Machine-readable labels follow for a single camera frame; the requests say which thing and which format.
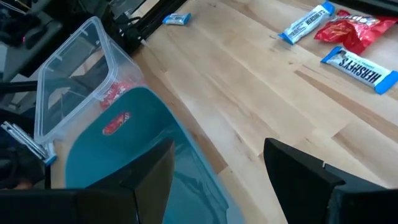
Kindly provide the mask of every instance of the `hershey's logo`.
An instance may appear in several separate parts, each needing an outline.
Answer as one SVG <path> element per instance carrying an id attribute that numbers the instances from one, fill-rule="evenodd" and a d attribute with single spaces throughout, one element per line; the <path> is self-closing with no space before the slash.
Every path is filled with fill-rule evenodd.
<path id="1" fill-rule="evenodd" d="M 305 23 L 307 25 L 310 25 L 311 23 L 315 22 L 319 17 L 321 17 L 322 15 L 326 14 L 326 11 L 322 10 L 320 12 L 315 13 L 313 16 L 311 16 L 310 18 L 308 18 Z"/>
<path id="2" fill-rule="evenodd" d="M 349 58 L 344 58 L 338 65 L 369 83 L 374 83 L 381 77 L 377 72 L 358 64 Z"/>

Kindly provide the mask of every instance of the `wooden table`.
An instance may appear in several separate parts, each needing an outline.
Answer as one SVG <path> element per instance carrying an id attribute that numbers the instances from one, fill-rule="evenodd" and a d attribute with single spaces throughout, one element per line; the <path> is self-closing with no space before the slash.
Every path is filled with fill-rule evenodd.
<path id="1" fill-rule="evenodd" d="M 320 64 L 335 45 L 314 40 L 315 32 L 294 46 L 277 36 L 321 2 L 188 0 L 180 9 L 192 13 L 188 25 L 160 27 L 133 56 L 192 132 L 246 223 L 286 223 L 262 158 L 266 137 L 398 187 L 398 86 L 380 96 Z M 398 69 L 397 37 L 394 26 L 362 56 Z"/>

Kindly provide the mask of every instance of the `light wood surface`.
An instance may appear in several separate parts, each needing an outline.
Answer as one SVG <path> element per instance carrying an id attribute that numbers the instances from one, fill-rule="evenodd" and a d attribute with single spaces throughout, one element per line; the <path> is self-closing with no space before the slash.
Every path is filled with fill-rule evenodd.
<path id="1" fill-rule="evenodd" d="M 314 40 L 315 32 L 294 46 L 277 36 L 320 3 L 188 0 L 179 10 L 192 13 L 186 26 L 161 26 L 133 55 L 148 85 L 197 140 L 246 223 L 286 223 L 262 158 L 266 137 L 398 187 L 398 86 L 380 96 L 321 65 L 335 45 Z M 394 26 L 363 57 L 398 69 L 397 36 Z M 62 168 L 53 170 L 54 179 L 63 175 Z"/>

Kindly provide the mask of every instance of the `clear plastic container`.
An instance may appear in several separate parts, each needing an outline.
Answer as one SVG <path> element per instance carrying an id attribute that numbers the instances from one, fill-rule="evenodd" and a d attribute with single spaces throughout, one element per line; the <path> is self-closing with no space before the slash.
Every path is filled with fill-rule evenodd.
<path id="1" fill-rule="evenodd" d="M 36 72 L 34 139 L 39 144 L 80 133 L 126 90 L 145 85 L 139 67 L 97 17 L 81 25 Z"/>

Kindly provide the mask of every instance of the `blue and white wrapper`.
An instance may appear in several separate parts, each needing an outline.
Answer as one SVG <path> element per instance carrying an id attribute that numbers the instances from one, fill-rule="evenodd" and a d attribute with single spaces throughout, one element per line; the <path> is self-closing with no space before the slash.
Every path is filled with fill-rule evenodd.
<path id="1" fill-rule="evenodd" d="M 326 21 L 335 12 L 335 7 L 330 2 L 325 2 L 313 8 L 307 15 L 295 21 L 283 33 L 279 34 L 284 41 L 294 45 L 303 36 L 309 34 L 322 22 Z"/>
<path id="2" fill-rule="evenodd" d="M 190 18 L 191 18 L 190 13 L 186 13 L 186 14 L 172 13 L 163 19 L 163 23 L 183 26 L 183 25 L 187 24 L 187 22 L 189 21 Z"/>
<path id="3" fill-rule="evenodd" d="M 398 81 L 397 71 L 388 70 L 343 47 L 335 47 L 321 62 L 367 84 L 378 94 L 387 92 Z"/>

